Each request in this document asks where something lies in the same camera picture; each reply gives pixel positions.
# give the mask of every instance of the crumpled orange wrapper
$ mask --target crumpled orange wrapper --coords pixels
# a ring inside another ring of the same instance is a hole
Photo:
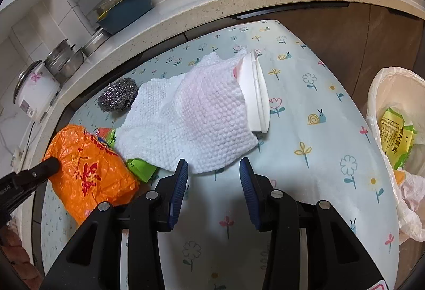
[[[78,224],[100,202],[127,204],[139,189],[120,156],[82,126],[70,124],[57,133],[44,159],[52,156],[61,164],[50,177],[53,190]]]

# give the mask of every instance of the countertop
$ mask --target countertop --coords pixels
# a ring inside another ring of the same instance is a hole
[[[31,137],[24,168],[38,164],[65,107],[91,84],[146,49],[194,27],[237,13],[295,2],[346,1],[380,5],[425,19],[418,0],[162,0],[143,17],[107,40],[66,82],[43,122]],[[22,205],[20,234],[32,258],[31,220],[33,195]]]

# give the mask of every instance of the white plastic bag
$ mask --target white plastic bag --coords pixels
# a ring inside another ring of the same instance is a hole
[[[425,229],[422,227],[422,224],[425,224],[425,202],[421,202],[418,210],[419,216],[409,209],[402,198],[391,164],[381,147],[378,123],[388,107],[396,108],[406,121],[413,123],[418,131],[405,169],[410,173],[425,177],[425,80],[404,68],[381,69],[369,88],[366,114],[366,121],[381,150],[396,198],[401,230],[400,243],[409,237],[422,242],[425,241]]]

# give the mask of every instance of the metal screw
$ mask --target metal screw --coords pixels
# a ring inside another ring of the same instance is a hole
[[[329,201],[322,200],[322,201],[319,202],[319,207],[322,208],[322,209],[330,209],[331,204],[329,203]]]
[[[279,189],[272,190],[270,195],[275,199],[280,199],[283,197],[283,192]]]
[[[104,212],[104,211],[107,211],[109,207],[111,207],[109,202],[104,201],[104,202],[101,202],[97,208],[99,209],[99,211]]]
[[[149,192],[145,194],[145,196],[146,196],[146,199],[148,200],[154,200],[158,198],[158,193],[154,190],[150,190]]]

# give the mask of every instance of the rice cooker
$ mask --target rice cooker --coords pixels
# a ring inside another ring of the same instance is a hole
[[[59,91],[59,82],[39,60],[19,75],[13,103],[18,104],[32,120],[40,122]]]

